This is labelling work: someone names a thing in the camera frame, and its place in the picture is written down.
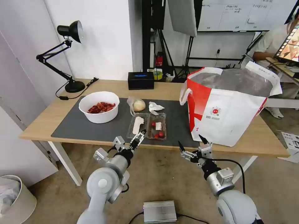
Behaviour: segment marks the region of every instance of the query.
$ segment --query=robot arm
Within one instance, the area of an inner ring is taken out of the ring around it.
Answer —
[[[181,156],[196,163],[204,172],[214,196],[218,197],[217,209],[226,224],[252,224],[259,218],[252,199],[237,190],[232,183],[234,173],[230,168],[221,169],[213,162],[212,143],[200,136],[204,145],[188,152],[179,142]]]
[[[135,149],[144,139],[146,130],[139,132],[131,140],[130,145],[125,145],[121,136],[114,140],[113,149],[118,152],[113,158],[108,158],[108,153],[99,148],[94,153],[94,158],[103,165],[95,170],[87,180],[87,192],[91,197],[88,208],[81,214],[77,224],[106,224],[104,214],[106,201],[115,202],[122,192],[130,175],[127,168],[131,164]]]

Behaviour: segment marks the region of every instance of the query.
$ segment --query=dried red chili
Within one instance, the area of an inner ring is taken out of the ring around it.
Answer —
[[[90,113],[90,114],[100,114],[100,113],[110,111],[114,107],[115,107],[115,103],[110,104],[110,103],[100,102],[100,103],[97,103],[96,105],[92,106],[92,108],[90,108],[88,110],[88,113]]]

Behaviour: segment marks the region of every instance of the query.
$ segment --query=floor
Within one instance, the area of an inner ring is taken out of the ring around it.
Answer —
[[[278,130],[299,135],[299,111],[282,109],[285,118],[278,120],[267,111],[261,116],[279,137]],[[30,187],[37,197],[37,208],[25,224],[75,224],[87,208],[89,196],[86,181],[100,166],[92,158],[98,146],[63,144],[69,157],[83,179],[76,186],[63,166],[54,175]],[[216,154],[216,158],[239,160],[239,156]],[[218,163],[220,167],[234,166]],[[122,193],[117,201],[106,204],[108,223],[126,224],[142,211],[143,202],[174,200],[176,211],[209,223],[222,223],[216,209],[216,198],[212,195],[203,173],[195,165],[180,157],[179,152],[168,150],[138,149],[128,169],[130,189]],[[246,192],[253,199],[264,223],[294,224],[299,215],[299,164],[276,158],[258,157],[245,172]],[[242,189],[240,180],[236,189]],[[143,223],[140,216],[133,224]],[[176,223],[199,223],[185,217]]]

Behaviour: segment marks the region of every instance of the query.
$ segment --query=clear plastic tray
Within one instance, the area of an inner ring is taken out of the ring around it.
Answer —
[[[146,129],[146,137],[148,139],[155,139],[155,140],[165,140],[167,135],[166,135],[166,114],[165,113],[160,113],[157,116],[150,114],[149,119],[148,119],[148,124],[147,124],[147,129]],[[162,138],[155,138],[155,135],[157,135],[161,131],[156,131],[155,127],[152,127],[153,122],[161,122],[162,123],[162,132],[164,133],[164,137]]]
[[[133,128],[134,128],[134,123],[135,123],[136,117],[141,117],[141,118],[144,119],[144,123],[140,125],[139,131],[147,129],[149,114],[148,113],[135,113],[135,116],[132,117],[131,123],[129,125],[129,129],[128,129],[128,133],[127,133],[127,138],[134,138],[134,136],[135,136],[133,134]]]

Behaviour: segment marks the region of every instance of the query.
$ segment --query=black tissue box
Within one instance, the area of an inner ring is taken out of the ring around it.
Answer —
[[[153,89],[154,74],[152,72],[129,72],[129,90]]]

